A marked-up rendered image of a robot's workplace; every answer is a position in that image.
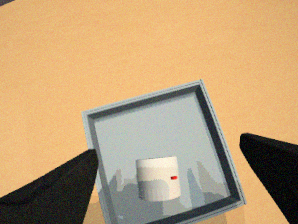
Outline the white cylinder with two slots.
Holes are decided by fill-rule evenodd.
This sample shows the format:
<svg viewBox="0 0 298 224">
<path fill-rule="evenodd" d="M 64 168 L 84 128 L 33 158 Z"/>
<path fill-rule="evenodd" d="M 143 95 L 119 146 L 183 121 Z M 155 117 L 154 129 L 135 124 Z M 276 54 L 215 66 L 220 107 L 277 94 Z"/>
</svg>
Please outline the white cylinder with two slots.
<svg viewBox="0 0 298 224">
<path fill-rule="evenodd" d="M 136 160 L 138 198 L 162 201 L 181 194 L 177 157 Z"/>
</svg>

